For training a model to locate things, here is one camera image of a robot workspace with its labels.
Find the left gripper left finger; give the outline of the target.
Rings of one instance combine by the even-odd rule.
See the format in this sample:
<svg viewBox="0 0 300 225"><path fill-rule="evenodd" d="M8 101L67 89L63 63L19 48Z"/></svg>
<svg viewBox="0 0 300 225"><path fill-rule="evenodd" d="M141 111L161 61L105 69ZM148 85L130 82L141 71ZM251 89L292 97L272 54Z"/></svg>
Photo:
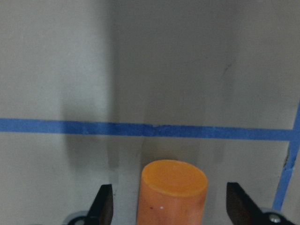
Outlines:
<svg viewBox="0 0 300 225"><path fill-rule="evenodd" d="M72 213L65 218L66 225L110 225L113 219L112 184L102 185L88 211Z"/></svg>

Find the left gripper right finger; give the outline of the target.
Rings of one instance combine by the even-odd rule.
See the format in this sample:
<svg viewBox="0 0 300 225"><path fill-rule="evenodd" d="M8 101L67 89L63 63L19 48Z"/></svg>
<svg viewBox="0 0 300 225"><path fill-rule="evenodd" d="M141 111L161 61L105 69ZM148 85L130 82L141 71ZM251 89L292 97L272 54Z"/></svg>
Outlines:
<svg viewBox="0 0 300 225"><path fill-rule="evenodd" d="M237 182L226 185L226 212L233 225L295 225L279 211L258 207Z"/></svg>

